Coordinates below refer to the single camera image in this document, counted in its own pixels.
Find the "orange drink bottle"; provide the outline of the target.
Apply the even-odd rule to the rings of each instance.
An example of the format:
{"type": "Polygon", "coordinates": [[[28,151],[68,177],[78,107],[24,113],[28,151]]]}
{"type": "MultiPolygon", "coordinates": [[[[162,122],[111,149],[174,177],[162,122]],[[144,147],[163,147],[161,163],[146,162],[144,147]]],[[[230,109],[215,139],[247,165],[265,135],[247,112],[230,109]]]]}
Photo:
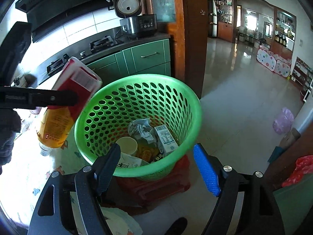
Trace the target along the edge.
{"type": "Polygon", "coordinates": [[[101,78],[75,57],[65,64],[52,87],[56,94],[36,129],[40,153],[48,156],[66,141],[74,123],[91,97],[102,86],[101,78]]]}

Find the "black white box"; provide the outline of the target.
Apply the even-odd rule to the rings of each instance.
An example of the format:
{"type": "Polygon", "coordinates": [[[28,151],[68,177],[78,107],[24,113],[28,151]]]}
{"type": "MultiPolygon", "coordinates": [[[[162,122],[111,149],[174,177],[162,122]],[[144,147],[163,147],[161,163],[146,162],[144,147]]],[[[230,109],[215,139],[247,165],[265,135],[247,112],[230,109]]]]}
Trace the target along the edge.
{"type": "Polygon", "coordinates": [[[120,168],[138,168],[138,167],[142,167],[148,165],[148,162],[137,158],[135,156],[126,154],[121,152],[121,157],[118,161],[117,167],[120,168]]]}

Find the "silver foil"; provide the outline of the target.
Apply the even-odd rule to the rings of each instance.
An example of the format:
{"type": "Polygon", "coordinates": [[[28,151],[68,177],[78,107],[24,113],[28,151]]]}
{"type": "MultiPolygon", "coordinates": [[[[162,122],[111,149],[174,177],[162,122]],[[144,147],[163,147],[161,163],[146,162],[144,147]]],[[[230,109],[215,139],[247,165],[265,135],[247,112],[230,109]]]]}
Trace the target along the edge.
{"type": "Polygon", "coordinates": [[[136,140],[146,139],[148,143],[156,143],[156,135],[154,128],[150,125],[151,120],[136,119],[128,125],[128,135],[136,140]]]}

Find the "white blue milk carton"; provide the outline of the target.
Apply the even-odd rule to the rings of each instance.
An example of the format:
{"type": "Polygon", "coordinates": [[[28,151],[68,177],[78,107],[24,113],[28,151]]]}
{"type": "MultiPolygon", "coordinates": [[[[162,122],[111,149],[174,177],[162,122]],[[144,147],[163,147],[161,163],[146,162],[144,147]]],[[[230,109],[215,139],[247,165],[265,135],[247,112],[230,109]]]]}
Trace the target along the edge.
{"type": "Polygon", "coordinates": [[[179,146],[166,125],[156,126],[154,130],[156,133],[157,146],[163,157],[168,156],[178,149],[179,146]]]}

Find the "white paper cup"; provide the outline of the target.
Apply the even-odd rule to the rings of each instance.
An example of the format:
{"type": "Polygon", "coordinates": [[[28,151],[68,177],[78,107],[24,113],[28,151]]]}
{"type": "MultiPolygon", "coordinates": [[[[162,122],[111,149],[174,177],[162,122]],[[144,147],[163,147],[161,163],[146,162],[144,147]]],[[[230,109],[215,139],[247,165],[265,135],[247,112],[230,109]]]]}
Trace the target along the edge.
{"type": "Polygon", "coordinates": [[[121,152],[128,155],[134,155],[137,151],[137,141],[129,136],[119,138],[116,143],[120,146],[121,152]]]}

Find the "green kitchen cabinet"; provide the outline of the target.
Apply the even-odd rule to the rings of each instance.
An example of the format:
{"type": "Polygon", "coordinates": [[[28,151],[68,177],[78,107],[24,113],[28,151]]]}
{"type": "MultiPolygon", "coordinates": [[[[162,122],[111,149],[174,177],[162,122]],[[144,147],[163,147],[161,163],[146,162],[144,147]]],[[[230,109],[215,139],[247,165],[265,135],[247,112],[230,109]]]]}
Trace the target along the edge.
{"type": "Polygon", "coordinates": [[[135,74],[171,75],[169,39],[147,42],[93,61],[88,67],[104,85],[135,74]]]}

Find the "black range hood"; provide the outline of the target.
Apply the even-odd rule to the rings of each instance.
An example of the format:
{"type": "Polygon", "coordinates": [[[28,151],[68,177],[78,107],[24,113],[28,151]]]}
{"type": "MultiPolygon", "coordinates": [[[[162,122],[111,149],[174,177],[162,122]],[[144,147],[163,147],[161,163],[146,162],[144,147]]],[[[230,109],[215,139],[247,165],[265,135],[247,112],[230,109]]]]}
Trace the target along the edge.
{"type": "Polygon", "coordinates": [[[36,42],[79,16],[112,5],[112,0],[18,0],[15,8],[27,14],[36,42]]]}

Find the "white printed tablecloth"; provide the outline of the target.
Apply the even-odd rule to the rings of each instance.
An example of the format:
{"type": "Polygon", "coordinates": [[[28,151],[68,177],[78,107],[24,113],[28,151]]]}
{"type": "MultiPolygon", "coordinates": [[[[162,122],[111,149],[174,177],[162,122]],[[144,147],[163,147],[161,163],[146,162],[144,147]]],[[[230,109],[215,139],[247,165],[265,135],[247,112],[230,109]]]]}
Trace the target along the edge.
{"type": "Polygon", "coordinates": [[[118,144],[88,164],[72,149],[57,148],[43,157],[36,134],[16,137],[20,130],[18,114],[1,119],[1,165],[18,163],[4,172],[1,201],[6,209],[28,211],[28,234],[142,233],[127,213],[99,203],[121,157],[118,144]]]}

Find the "red plastic stool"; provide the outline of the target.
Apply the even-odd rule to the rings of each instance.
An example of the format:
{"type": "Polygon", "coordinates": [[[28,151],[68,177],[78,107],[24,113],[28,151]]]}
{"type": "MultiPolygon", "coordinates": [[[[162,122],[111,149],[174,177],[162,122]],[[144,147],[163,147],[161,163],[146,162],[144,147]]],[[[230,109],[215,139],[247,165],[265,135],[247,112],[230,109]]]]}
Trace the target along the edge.
{"type": "Polygon", "coordinates": [[[143,181],[137,178],[117,177],[117,184],[132,200],[141,206],[148,206],[153,202],[163,200],[176,193],[189,190],[190,161],[183,156],[174,166],[170,174],[156,181],[143,181]]]}

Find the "red plastic bag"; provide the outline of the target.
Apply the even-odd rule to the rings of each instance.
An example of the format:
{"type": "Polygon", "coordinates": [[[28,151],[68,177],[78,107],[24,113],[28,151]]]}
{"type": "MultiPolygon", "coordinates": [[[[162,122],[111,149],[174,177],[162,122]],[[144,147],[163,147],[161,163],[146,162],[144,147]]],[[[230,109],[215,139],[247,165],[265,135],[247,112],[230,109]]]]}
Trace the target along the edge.
{"type": "Polygon", "coordinates": [[[313,173],[313,155],[298,158],[296,168],[290,177],[282,183],[282,187],[294,185],[301,181],[305,174],[313,173]]]}

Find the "pink plastic bag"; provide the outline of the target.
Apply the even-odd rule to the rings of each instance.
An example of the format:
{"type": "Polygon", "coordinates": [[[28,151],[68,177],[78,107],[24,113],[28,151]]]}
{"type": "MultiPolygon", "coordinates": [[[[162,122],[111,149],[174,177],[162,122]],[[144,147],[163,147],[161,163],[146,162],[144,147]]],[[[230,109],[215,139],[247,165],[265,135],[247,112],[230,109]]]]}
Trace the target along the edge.
{"type": "Polygon", "coordinates": [[[288,133],[291,130],[293,122],[293,113],[288,108],[284,107],[273,121],[273,129],[279,135],[288,133]]]}

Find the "black gas stove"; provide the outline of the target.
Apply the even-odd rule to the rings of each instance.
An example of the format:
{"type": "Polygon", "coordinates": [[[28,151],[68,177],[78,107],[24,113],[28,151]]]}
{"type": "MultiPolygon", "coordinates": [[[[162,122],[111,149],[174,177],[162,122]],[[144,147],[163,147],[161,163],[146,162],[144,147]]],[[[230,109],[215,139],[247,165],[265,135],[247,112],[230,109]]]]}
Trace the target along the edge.
{"type": "Polygon", "coordinates": [[[84,38],[47,59],[43,63],[46,69],[46,74],[52,76],[62,70],[70,57],[76,57],[79,60],[85,59],[86,57],[113,47],[114,45],[117,45],[117,41],[115,41],[112,35],[105,33],[99,33],[84,38]]]}

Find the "black rice cooker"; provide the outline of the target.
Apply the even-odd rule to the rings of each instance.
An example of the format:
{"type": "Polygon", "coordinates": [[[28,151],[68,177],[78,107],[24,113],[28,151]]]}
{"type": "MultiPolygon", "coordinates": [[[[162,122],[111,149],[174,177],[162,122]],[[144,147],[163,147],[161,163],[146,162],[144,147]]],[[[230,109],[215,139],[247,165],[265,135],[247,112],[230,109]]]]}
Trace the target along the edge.
{"type": "Polygon", "coordinates": [[[141,0],[113,0],[113,6],[124,36],[136,39],[150,37],[157,32],[157,16],[142,14],[141,0]]]}

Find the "polka dot play tent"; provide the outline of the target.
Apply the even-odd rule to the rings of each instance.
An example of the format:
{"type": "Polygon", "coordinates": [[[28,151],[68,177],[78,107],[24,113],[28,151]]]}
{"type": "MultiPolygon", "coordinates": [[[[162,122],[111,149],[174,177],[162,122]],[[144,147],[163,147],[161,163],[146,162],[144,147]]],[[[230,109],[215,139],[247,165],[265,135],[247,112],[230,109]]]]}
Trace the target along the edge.
{"type": "Polygon", "coordinates": [[[284,78],[290,76],[291,61],[282,58],[278,54],[260,47],[257,51],[256,60],[273,73],[284,78]]]}

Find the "wooden glass display cabinet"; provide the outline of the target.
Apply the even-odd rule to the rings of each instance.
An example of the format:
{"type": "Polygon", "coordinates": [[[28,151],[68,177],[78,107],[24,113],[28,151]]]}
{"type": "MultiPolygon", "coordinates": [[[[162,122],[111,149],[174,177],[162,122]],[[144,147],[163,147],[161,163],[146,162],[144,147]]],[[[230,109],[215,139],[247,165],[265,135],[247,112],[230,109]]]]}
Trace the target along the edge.
{"type": "Polygon", "coordinates": [[[207,0],[174,0],[175,21],[158,21],[159,32],[171,36],[172,76],[201,98],[207,49],[207,0]]]}

